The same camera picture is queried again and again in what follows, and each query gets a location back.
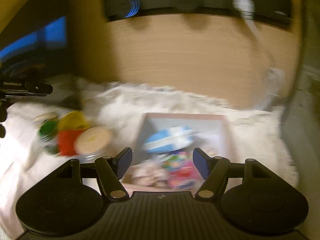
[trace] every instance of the white cable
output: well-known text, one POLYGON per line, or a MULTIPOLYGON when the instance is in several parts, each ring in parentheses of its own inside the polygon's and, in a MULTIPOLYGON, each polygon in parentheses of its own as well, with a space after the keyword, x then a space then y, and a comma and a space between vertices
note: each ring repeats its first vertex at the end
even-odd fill
POLYGON ((265 79, 266 93, 263 99, 256 104, 253 109, 255 110, 267 110, 274 100, 278 96, 282 85, 284 83, 284 72, 281 69, 275 68, 276 60, 273 57, 271 51, 266 47, 265 41, 260 34, 257 26, 253 21, 254 3, 252 0, 233 0, 233 6, 240 12, 241 17, 245 21, 246 25, 251 30, 252 34, 260 42, 265 49, 269 59, 271 67, 268 70, 268 75, 265 79))

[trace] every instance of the green object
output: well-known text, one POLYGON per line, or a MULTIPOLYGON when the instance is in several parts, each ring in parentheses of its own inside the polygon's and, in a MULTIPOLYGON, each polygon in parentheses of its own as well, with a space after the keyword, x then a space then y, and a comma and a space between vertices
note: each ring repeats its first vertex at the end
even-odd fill
POLYGON ((57 143, 58 122, 47 121, 39 129, 39 138, 44 144, 44 149, 47 153, 58 154, 59 147, 57 143))

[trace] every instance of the white cloth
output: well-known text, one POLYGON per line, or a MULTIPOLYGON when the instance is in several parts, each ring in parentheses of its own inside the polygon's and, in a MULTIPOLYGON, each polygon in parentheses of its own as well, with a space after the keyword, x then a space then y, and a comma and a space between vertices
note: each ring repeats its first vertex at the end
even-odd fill
MULTIPOLYGON (((283 110, 280 107, 273 112, 239 111, 224 100, 167 87, 96 85, 84 79, 79 80, 79 85, 87 118, 113 131, 114 155, 132 146, 143 113, 223 114, 230 121, 237 150, 237 159, 233 162, 257 159, 291 185, 297 185, 298 173, 280 139, 279 121, 283 110)), ((15 214, 18 198, 68 160, 41 152, 36 142, 32 118, 52 111, 61 116, 70 110, 35 103, 16 103, 8 109, 7 135, 0 140, 0 225, 13 239, 23 233, 15 214)))

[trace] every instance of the open box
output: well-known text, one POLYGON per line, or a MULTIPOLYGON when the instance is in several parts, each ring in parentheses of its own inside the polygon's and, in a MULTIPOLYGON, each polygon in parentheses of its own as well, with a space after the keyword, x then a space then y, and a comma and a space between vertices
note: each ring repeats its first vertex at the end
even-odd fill
POLYGON ((233 161, 236 157, 235 148, 229 129, 228 120, 223 115, 211 114, 145 114, 133 149, 132 164, 122 178, 121 182, 129 194, 133 191, 173 191, 168 188, 146 187, 132 184, 132 173, 137 164, 152 156, 143 149, 146 139, 158 132, 172 126, 189 126, 194 131, 194 142, 185 149, 192 153, 194 148, 199 147, 206 151, 212 149, 211 154, 222 156, 233 161))

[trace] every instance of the yellow object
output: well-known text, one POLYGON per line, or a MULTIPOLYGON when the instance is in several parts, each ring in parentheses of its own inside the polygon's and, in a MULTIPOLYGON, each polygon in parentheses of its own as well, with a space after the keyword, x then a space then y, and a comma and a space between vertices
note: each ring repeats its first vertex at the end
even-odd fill
POLYGON ((86 130, 90 125, 81 111, 72 111, 66 114, 59 122, 58 131, 64 130, 86 130))

